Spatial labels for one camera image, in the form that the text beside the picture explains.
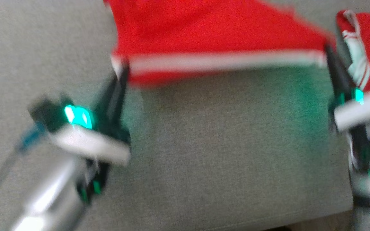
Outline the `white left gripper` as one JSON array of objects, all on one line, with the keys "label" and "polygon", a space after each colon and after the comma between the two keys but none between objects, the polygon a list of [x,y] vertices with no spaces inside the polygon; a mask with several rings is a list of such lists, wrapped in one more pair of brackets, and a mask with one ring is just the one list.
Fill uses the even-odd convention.
[{"label": "white left gripper", "polygon": [[[121,128],[129,74],[130,65],[122,64],[122,72],[110,75],[101,85],[96,100],[97,129]],[[128,144],[79,125],[66,124],[48,137],[59,148],[87,159],[126,166],[131,158]]]}]

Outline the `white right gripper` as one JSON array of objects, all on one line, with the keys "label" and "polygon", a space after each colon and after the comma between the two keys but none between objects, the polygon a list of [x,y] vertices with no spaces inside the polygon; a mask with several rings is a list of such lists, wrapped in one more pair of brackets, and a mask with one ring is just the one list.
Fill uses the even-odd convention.
[{"label": "white right gripper", "polygon": [[[336,37],[336,51],[330,44],[325,44],[330,79],[336,100],[346,100],[346,81],[348,90],[355,89],[356,85],[348,68],[352,64],[350,52],[345,40]],[[370,92],[365,93],[361,102],[351,100],[333,110],[334,123],[338,131],[346,131],[360,124],[370,122]]]}]

